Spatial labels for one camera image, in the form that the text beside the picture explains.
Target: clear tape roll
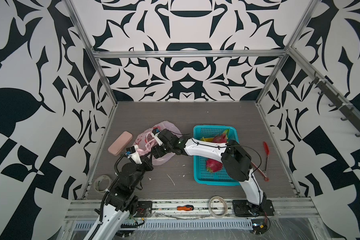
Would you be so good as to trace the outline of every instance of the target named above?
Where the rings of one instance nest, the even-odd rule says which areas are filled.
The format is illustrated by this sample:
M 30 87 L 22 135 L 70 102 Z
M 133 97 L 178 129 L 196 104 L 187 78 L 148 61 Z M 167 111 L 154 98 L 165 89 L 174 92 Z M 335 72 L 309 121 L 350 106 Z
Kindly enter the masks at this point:
M 99 190 L 100 183 L 104 180 L 108 180 L 108 186 L 104 190 L 100 191 Z M 93 187 L 96 192 L 105 193 L 107 189 L 110 187 L 111 183 L 112 183 L 112 179 L 110 177 L 108 177 L 107 175 L 101 175 L 98 178 L 96 178 L 96 180 L 93 182 Z
M 223 203 L 223 205 L 224 205 L 224 212 L 223 212 L 222 214 L 216 214 L 216 213 L 214 213 L 214 212 L 212 211 L 211 203 L 212 203 L 213 200 L 215 200 L 215 199 L 221 201 L 221 202 Z M 227 214 L 227 212 L 228 212 L 228 206 L 227 206 L 227 203 L 225 202 L 225 200 L 224 200 L 222 197 L 214 196 L 214 197 L 212 197 L 212 198 L 209 200 L 208 210 L 209 210 L 209 213 L 210 213 L 213 217 L 215 217 L 215 218 L 222 218 L 222 217 L 224 217 L 224 216 Z

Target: red silicone tong tip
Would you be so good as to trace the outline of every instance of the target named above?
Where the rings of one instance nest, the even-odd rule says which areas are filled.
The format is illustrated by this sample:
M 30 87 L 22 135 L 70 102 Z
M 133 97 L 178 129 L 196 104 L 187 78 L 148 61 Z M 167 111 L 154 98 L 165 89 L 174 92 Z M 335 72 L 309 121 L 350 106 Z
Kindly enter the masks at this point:
M 269 148 L 266 142 L 263 142 L 264 150 L 267 155 L 269 155 Z

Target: pink case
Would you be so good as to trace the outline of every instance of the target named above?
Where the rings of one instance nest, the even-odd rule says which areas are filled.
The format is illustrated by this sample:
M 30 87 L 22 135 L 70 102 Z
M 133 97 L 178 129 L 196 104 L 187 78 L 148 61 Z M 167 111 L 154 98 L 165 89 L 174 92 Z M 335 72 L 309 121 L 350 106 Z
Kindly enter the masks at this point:
M 115 156 L 119 155 L 131 140 L 132 134 L 127 131 L 123 132 L 108 148 L 109 153 Z

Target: pink plastic bag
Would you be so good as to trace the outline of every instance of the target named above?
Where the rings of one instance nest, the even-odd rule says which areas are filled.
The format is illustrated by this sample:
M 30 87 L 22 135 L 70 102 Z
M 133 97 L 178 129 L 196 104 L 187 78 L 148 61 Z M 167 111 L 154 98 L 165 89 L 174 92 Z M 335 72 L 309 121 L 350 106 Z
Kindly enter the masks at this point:
M 160 131 L 163 129 L 168 129 L 170 131 L 180 133 L 180 130 L 173 124 L 168 121 L 163 121 L 159 124 L 156 124 L 152 128 L 149 128 L 145 130 L 143 133 L 139 134 L 134 142 L 134 145 L 138 145 L 139 149 L 137 152 L 139 153 L 139 156 L 143 156 L 151 151 L 151 148 L 157 144 L 157 141 L 151 136 L 151 132 L 154 128 L 158 128 Z M 152 165 L 157 166 L 164 164 L 167 162 L 171 157 L 175 155 L 174 152 L 169 152 L 165 154 L 163 157 L 160 157 L 156 159 L 155 157 L 152 157 Z

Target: robotic arm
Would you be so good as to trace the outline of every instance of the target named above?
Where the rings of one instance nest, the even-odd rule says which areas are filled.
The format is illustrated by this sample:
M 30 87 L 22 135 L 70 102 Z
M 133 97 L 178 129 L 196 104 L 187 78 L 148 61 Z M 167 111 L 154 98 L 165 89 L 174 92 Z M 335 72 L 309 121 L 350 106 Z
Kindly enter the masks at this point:
M 116 161 L 115 171 L 118 177 L 106 191 L 99 218 L 84 240 L 110 240 L 118 235 L 117 231 L 122 227 L 125 219 L 130 214 L 136 213 L 138 197 L 134 195 L 134 189 L 138 188 L 137 185 L 144 173 L 153 170 L 152 157 L 159 158 L 168 152 L 186 156 L 197 155 L 221 162 L 227 174 L 238 181 L 243 188 L 248 201 L 248 212 L 256 216 L 264 211 L 263 203 L 266 196 L 253 175 L 251 156 L 238 142 L 234 140 L 227 143 L 204 142 L 184 135 L 179 138 L 167 129 L 159 131 L 157 128 L 151 135 L 158 144 L 152 147 L 150 153 L 140 157 L 135 145 L 127 148 L 127 152 L 121 154 Z M 123 157 L 128 157 L 131 162 L 125 164 L 119 172 L 117 165 Z

